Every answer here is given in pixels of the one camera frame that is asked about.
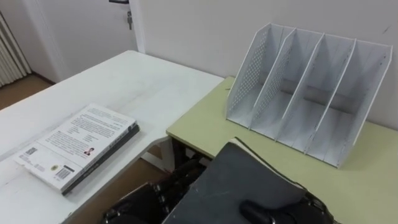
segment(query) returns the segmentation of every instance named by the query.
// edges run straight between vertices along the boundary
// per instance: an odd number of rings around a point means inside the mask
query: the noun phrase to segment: white door
[[[36,0],[68,71],[80,73],[126,50],[137,50],[129,4],[108,0]]]

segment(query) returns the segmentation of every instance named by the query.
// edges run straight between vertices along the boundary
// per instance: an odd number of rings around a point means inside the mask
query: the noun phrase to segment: wooden floor
[[[10,85],[0,88],[0,110],[11,106],[35,93],[38,93],[51,84],[42,79],[29,75]],[[151,153],[159,157],[159,148],[152,148]],[[156,181],[165,176],[165,173],[150,163],[139,159],[118,177],[109,187],[90,201],[80,212],[71,217],[70,223],[98,223],[102,213],[121,197],[148,181]]]

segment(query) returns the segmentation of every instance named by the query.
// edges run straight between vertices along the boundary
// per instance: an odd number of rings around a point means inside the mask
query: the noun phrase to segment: white table
[[[154,144],[223,79],[128,51],[0,111],[1,223],[62,223]],[[137,119],[141,132],[63,197],[12,154],[89,103]]]

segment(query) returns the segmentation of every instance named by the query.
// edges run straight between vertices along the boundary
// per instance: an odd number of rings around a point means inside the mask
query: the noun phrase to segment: door handle
[[[118,3],[118,4],[129,4],[129,0],[109,0],[111,3]]]

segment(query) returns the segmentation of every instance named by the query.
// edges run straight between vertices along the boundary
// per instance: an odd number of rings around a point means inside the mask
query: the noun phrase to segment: file holder compartment
[[[228,95],[226,118],[249,127],[251,111],[283,40],[294,28],[268,24],[257,31]]]
[[[293,92],[323,35],[295,29],[286,37],[253,109],[250,129],[275,139]]]
[[[278,141],[296,150],[308,151],[320,124],[325,117],[328,119],[329,106],[354,46],[354,39],[328,34],[322,36],[282,117]],[[322,150],[316,148],[309,154],[317,157]]]
[[[336,167],[342,165],[359,136],[391,59],[392,46],[356,41],[352,58],[310,146],[309,155]]]

